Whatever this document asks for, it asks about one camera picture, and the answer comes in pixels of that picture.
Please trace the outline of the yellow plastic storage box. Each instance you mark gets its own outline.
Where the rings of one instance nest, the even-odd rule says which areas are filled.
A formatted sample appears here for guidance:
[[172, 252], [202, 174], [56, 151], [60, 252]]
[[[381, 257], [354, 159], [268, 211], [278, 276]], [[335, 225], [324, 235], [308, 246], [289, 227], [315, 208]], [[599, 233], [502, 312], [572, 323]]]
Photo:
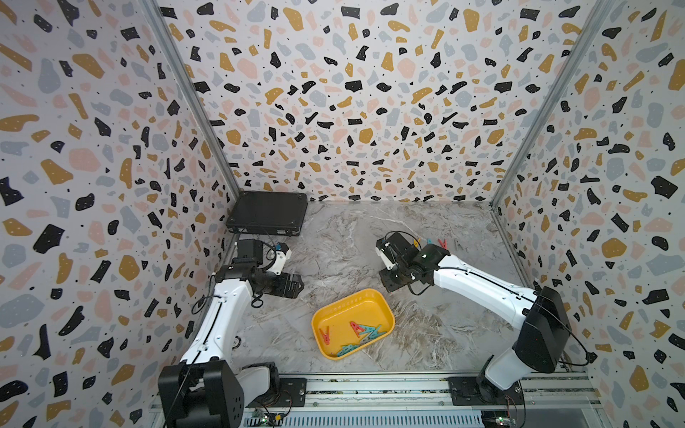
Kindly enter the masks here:
[[368, 288], [318, 310], [310, 324], [319, 351], [337, 361], [390, 335], [396, 321], [383, 294]]

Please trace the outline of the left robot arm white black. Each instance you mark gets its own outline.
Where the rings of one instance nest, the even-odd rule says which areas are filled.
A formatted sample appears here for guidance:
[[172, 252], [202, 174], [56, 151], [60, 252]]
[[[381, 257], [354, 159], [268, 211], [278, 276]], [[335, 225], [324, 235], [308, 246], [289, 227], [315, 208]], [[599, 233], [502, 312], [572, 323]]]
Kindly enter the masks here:
[[196, 338], [160, 374], [168, 427], [238, 427], [249, 405], [266, 408], [283, 396], [275, 363], [233, 369], [229, 362], [246, 310], [260, 308], [265, 295], [296, 298], [303, 280], [284, 271], [292, 256], [287, 244], [244, 239], [235, 246], [235, 257], [213, 274], [212, 292], [197, 306], [204, 318]]

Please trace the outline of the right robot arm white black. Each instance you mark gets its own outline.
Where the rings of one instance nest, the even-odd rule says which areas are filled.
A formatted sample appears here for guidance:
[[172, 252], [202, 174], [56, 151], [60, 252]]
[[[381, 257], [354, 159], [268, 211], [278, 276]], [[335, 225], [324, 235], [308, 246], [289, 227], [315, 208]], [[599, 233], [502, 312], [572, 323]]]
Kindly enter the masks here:
[[376, 241], [385, 268], [379, 272], [388, 292], [420, 282], [454, 292], [507, 321], [517, 340], [499, 356], [486, 360], [474, 379], [476, 397], [486, 403], [531, 373], [553, 373], [574, 336], [560, 294], [550, 288], [514, 285], [473, 267], [440, 245], [417, 248], [400, 231]]

